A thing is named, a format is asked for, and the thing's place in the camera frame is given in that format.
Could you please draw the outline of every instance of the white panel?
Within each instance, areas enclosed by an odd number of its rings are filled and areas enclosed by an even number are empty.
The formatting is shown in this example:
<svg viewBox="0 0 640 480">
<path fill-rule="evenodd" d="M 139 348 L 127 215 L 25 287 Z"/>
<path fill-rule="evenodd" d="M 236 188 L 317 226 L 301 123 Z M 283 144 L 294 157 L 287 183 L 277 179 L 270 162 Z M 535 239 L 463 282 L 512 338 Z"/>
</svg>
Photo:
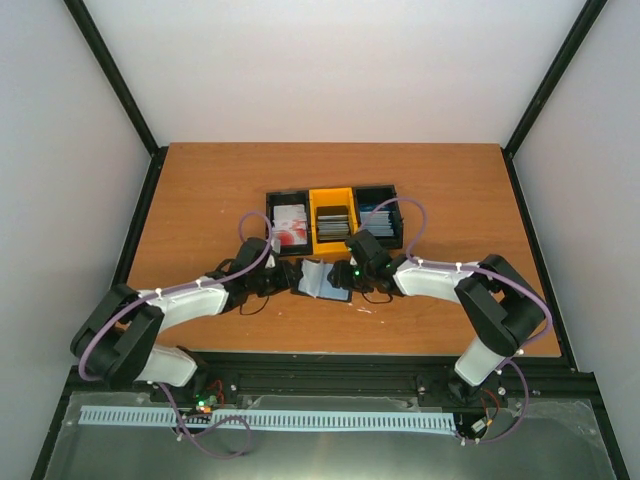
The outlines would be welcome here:
<svg viewBox="0 0 640 480">
<path fill-rule="evenodd" d="M 161 143 L 498 142 L 583 0 L 89 0 Z"/>
<path fill-rule="evenodd" d="M 609 2 L 517 156 L 581 369 L 594 370 L 631 478 L 640 341 L 640 3 Z"/>
<path fill-rule="evenodd" d="M 0 2 L 0 45 L 0 477 L 25 479 L 148 156 L 62 1 Z"/>
</svg>

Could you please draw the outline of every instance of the wooden table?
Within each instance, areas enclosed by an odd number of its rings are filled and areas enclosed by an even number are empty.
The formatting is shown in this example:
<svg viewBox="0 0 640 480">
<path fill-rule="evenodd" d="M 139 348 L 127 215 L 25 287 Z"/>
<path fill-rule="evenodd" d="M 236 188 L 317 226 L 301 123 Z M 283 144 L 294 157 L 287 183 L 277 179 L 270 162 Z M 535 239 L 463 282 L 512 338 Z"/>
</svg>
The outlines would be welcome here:
<svg viewBox="0 0 640 480">
<path fill-rule="evenodd" d="M 457 144 L 172 144 L 129 277 L 137 289 L 193 280 L 240 246 L 238 219 L 264 211 L 265 193 L 310 187 L 395 184 L 423 202 L 426 235 L 414 252 L 443 261 L 482 260 L 499 253 L 541 293 L 498 145 Z M 420 226 L 400 206 L 405 245 Z M 264 237 L 259 219 L 245 233 Z M 263 299 L 251 297 L 246 310 Z M 372 305 L 288 293 L 254 316 L 237 311 L 168 329 L 165 345 L 260 352 L 460 354 L 474 332 L 462 308 L 426 297 Z M 549 335 L 528 354 L 559 356 Z"/>
</svg>

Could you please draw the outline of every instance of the black frame bar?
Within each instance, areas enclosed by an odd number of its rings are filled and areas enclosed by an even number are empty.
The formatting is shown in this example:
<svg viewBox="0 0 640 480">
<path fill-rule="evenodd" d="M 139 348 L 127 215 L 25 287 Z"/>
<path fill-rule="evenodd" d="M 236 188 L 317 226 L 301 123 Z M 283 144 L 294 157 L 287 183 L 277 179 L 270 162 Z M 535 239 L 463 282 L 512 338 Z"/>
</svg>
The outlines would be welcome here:
<svg viewBox="0 0 640 480">
<path fill-rule="evenodd" d="M 64 2 L 151 156 L 149 170 L 113 278 L 114 284 L 122 283 L 126 282 L 129 276 L 168 147 L 162 149 L 158 147 L 84 2 L 82 0 L 64 0 Z M 619 479 L 627 479 L 629 474 L 618 448 L 595 377 L 590 373 L 580 373 L 576 369 L 569 338 L 560 316 L 558 303 L 513 163 L 518 149 L 605 4 L 606 0 L 587 0 L 585 2 L 507 146 L 503 149 L 503 157 L 543 292 L 555 316 L 555 330 L 562 353 L 560 358 L 524 357 L 518 359 L 518 364 L 527 376 L 530 390 L 539 390 L 542 397 L 580 398 L 588 399 L 591 402 L 614 471 Z M 455 357 L 452 356 L 208 352 L 202 353 L 201 356 L 209 364 L 215 365 L 216 371 L 219 371 L 222 377 L 234 379 L 234 383 L 237 383 L 238 396 L 278 393 L 283 395 L 349 396 L 415 395 L 418 375 L 442 375 L 449 371 L 455 362 Z M 504 382 L 503 384 L 510 391 L 516 394 L 521 393 L 522 387 L 519 379 L 508 369 L 505 369 L 500 381 Z M 70 396 L 74 392 L 107 390 L 106 386 L 100 382 L 94 384 L 83 382 L 79 378 L 77 368 L 71 369 L 32 479 L 40 480 L 45 477 Z M 152 394 L 155 392 L 147 385 L 132 387 L 131 391 L 148 391 Z M 444 407 L 448 411 L 460 410 L 451 405 L 444 405 Z"/>
</svg>

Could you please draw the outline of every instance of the stack of cards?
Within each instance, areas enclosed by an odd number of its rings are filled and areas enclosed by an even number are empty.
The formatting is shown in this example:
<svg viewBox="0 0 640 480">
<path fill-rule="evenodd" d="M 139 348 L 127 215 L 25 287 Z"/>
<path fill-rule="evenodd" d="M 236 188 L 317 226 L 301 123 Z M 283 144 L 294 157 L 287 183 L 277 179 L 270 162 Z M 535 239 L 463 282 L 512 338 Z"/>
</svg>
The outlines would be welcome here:
<svg viewBox="0 0 640 480">
<path fill-rule="evenodd" d="M 367 222 L 364 228 L 369 230 L 374 237 L 393 237 L 391 209 L 388 206 L 382 207 L 371 217 L 371 212 L 376 206 L 373 204 L 360 205 L 360 221 Z"/>
<path fill-rule="evenodd" d="M 349 229 L 349 210 L 346 206 L 316 208 L 316 228 L 318 242 L 343 242 Z"/>
<path fill-rule="evenodd" d="M 273 207 L 273 234 L 280 240 L 280 245 L 306 245 L 307 226 L 304 205 Z"/>
</svg>

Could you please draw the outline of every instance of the purple cable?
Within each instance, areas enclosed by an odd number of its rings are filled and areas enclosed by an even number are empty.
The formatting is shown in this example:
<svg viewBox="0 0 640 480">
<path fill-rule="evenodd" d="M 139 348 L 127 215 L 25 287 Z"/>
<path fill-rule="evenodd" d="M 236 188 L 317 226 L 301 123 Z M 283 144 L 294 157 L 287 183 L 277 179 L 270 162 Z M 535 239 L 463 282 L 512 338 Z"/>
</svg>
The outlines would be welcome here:
<svg viewBox="0 0 640 480">
<path fill-rule="evenodd" d="M 487 445 L 490 443 L 499 442 L 500 440 L 503 440 L 505 437 L 515 432 L 518 428 L 520 428 L 520 425 L 524 420 L 525 413 L 527 412 L 527 408 L 529 408 L 529 385 L 527 384 L 527 379 L 524 378 L 524 373 L 522 373 L 522 370 L 520 370 L 520 367 L 518 367 L 518 365 L 516 365 L 511 359 L 506 359 L 504 363 L 505 365 L 511 365 L 513 369 L 516 371 L 516 373 L 518 374 L 518 376 L 520 377 L 520 381 L 522 382 L 522 388 L 524 389 L 524 404 L 522 406 L 522 411 L 520 412 L 520 416 L 517 418 L 514 424 L 511 425 L 511 427 L 507 431 L 502 432 L 500 435 L 490 438 L 488 440 L 480 440 L 478 444 L 481 444 L 481 445 Z M 458 437 L 460 440 L 463 439 L 463 437 L 460 436 L 459 433 L 456 433 L 456 437 Z M 469 441 L 469 445 L 475 445 L 475 444 L 476 444 L 475 442 Z"/>
<path fill-rule="evenodd" d="M 212 279 L 209 279 L 209 280 L 204 280 L 204 281 L 202 281 L 200 283 L 200 285 L 198 285 L 194 281 L 194 282 L 183 283 L 181 285 L 176 285 L 176 286 L 173 286 L 173 287 L 165 288 L 165 289 L 162 290 L 163 296 L 170 296 L 170 295 L 172 295 L 174 293 L 183 292 L 185 290 L 191 290 L 191 289 L 195 290 L 195 289 L 199 289 L 199 288 L 202 288 L 202 287 L 210 287 L 210 286 L 216 285 L 218 283 L 228 282 L 229 280 L 233 280 L 234 278 L 238 278 L 238 277 L 244 275 L 245 273 L 247 273 L 248 271 L 250 271 L 250 270 L 254 269 L 255 267 L 257 267 L 260 264 L 260 262 L 262 262 L 262 260 L 264 260 L 264 258 L 269 254 L 269 250 L 271 249 L 271 239 L 273 237 L 273 231 L 272 231 L 272 228 L 271 228 L 271 222 L 265 216 L 264 213 L 257 212 L 257 211 L 252 211 L 252 212 L 246 213 L 240 219 L 240 223 L 238 224 L 238 231 L 240 232 L 240 238 L 241 239 L 242 239 L 242 225 L 243 225 L 244 221 L 247 218 L 249 218 L 250 216 L 252 216 L 252 215 L 257 215 L 260 218 L 262 218 L 266 222 L 267 230 L 269 232 L 268 236 L 267 236 L 267 243 L 266 243 L 266 245 L 264 247 L 264 250 L 262 250 L 262 253 L 256 259 L 255 262 L 253 262 L 247 268 L 244 268 L 244 269 L 242 269 L 242 270 L 240 270 L 240 271 L 238 271 L 236 273 L 232 273 L 231 275 L 227 275 L 226 277 L 219 278 L 219 279 L 213 279 L 212 278 Z M 97 376 L 94 376 L 94 375 L 89 375 L 87 373 L 87 360 L 88 360 L 89 356 L 91 355 L 91 352 L 93 352 L 93 349 L 96 347 L 98 342 L 100 342 L 100 340 L 102 340 L 102 337 L 105 336 L 105 334 L 111 329 L 111 327 L 113 327 L 116 323 L 118 323 L 129 312 L 131 312 L 132 310 L 134 310 L 138 306 L 142 305 L 147 300 L 151 300 L 151 299 L 155 298 L 156 296 L 157 296 L 157 294 L 154 292 L 154 293 L 151 293 L 149 295 L 145 295 L 143 297 L 140 297 L 139 299 L 137 299 L 134 302 L 130 303 L 129 305 L 124 307 L 122 310 L 120 310 L 118 313 L 116 313 L 113 317 L 111 317 L 111 319 L 109 319 L 109 321 L 107 323 L 105 323 L 102 326 L 102 328 L 100 330 L 98 330 L 98 332 L 91 339 L 91 341 L 87 345 L 87 348 L 84 349 L 84 352 L 82 353 L 82 356 L 80 357 L 80 362 L 78 363 L 78 373 L 80 374 L 80 378 L 82 378 L 83 380 L 88 381 L 88 382 L 100 380 L 100 377 L 97 377 Z"/>
<path fill-rule="evenodd" d="M 367 217 L 367 219 L 365 221 L 362 222 L 362 224 L 360 225 L 360 228 L 358 229 L 358 231 L 362 230 L 363 227 L 367 224 L 367 222 L 369 221 L 370 218 L 372 218 L 372 215 L 374 213 L 376 213 L 377 211 L 379 211 L 382 207 L 384 207 L 385 205 L 388 205 L 390 203 L 393 202 L 409 202 L 409 203 L 413 203 L 415 206 L 417 206 L 420 209 L 420 212 L 422 213 L 422 225 L 420 226 L 420 231 L 418 232 L 418 234 L 413 238 L 413 240 L 411 240 L 411 242 L 409 242 L 409 245 L 407 245 L 407 249 L 406 249 L 406 256 L 407 258 L 418 265 L 424 265 L 427 266 L 429 268 L 433 268 L 436 270 L 447 270 L 447 271 L 457 271 L 458 270 L 458 266 L 454 263 L 447 263 L 447 262 L 430 262 L 428 260 L 422 260 L 421 262 L 416 260 L 416 257 L 414 257 L 411 254 L 411 251 L 413 250 L 413 247 L 415 247 L 416 243 L 418 242 L 418 240 L 420 239 L 420 237 L 424 234 L 426 228 L 427 228 L 427 210 L 424 208 L 424 205 L 422 205 L 419 201 L 417 201 L 414 198 L 410 198 L 410 197 L 395 197 L 395 198 L 390 198 L 389 200 L 385 200 L 384 202 L 382 202 L 381 204 L 379 204 L 376 208 L 374 208 L 371 213 L 369 214 L 369 216 Z M 523 344 L 522 346 L 526 346 L 531 344 L 532 342 L 535 342 L 536 340 L 539 340 L 540 338 L 544 337 L 545 335 L 547 335 L 549 332 L 551 332 L 551 330 L 553 329 L 553 316 L 551 315 L 551 310 L 549 310 L 549 307 L 547 307 L 546 303 L 544 303 L 542 301 L 542 299 L 540 297 L 538 297 L 535 293 L 529 291 L 528 289 L 524 288 L 522 285 L 514 282 L 513 280 L 500 275 L 498 273 L 494 273 L 490 270 L 481 268 L 481 267 L 474 267 L 472 265 L 462 265 L 460 267 L 461 270 L 467 271 L 467 272 L 474 272 L 474 273 L 480 273 L 482 275 L 486 275 L 487 277 L 491 277 L 491 278 L 495 278 L 496 280 L 498 280 L 499 282 L 513 288 L 514 290 L 516 290 L 517 292 L 520 292 L 522 295 L 524 295 L 525 297 L 531 299 L 538 307 L 540 307 L 540 309 L 542 310 L 542 312 L 544 313 L 545 318 L 547 319 L 547 322 L 544 326 L 544 329 L 540 332 L 537 333 L 536 335 L 534 335 L 531 338 L 528 338 Z"/>
<path fill-rule="evenodd" d="M 209 427 L 204 429 L 202 432 L 197 433 L 196 435 L 192 435 L 191 432 L 189 432 L 189 428 L 185 424 L 184 419 L 182 418 L 182 413 L 180 413 L 180 409 L 178 408 L 178 405 L 176 404 L 176 401 L 173 398 L 173 395 L 171 395 L 171 391 L 169 390 L 169 388 L 164 383 L 158 383 L 158 387 L 160 387 L 160 389 L 167 396 L 169 405 L 171 405 L 171 408 L 176 414 L 176 420 L 178 421 L 178 429 L 184 434 L 187 440 L 189 440 L 193 444 L 193 446 L 196 447 L 198 450 L 200 450 L 202 453 L 204 453 L 205 455 L 208 455 L 209 457 L 213 457 L 217 460 L 231 460 L 233 458 L 237 458 L 247 453 L 247 451 L 249 450 L 249 447 L 251 446 L 251 427 L 249 426 L 249 424 L 244 418 L 238 415 L 230 415 L 228 417 L 223 418 L 222 420 L 217 421 L 213 425 L 210 425 Z M 247 431 L 247 440 L 245 441 L 242 449 L 238 450 L 237 452 L 231 453 L 229 455 L 220 455 L 219 453 L 215 453 L 204 448 L 202 445 L 200 445 L 200 443 L 198 443 L 198 441 L 195 438 L 195 437 L 201 437 L 203 435 L 209 434 L 213 432 L 216 428 L 218 428 L 220 425 L 224 423 L 233 422 L 233 421 L 237 421 L 238 423 L 241 423 L 244 426 L 245 430 Z"/>
</svg>

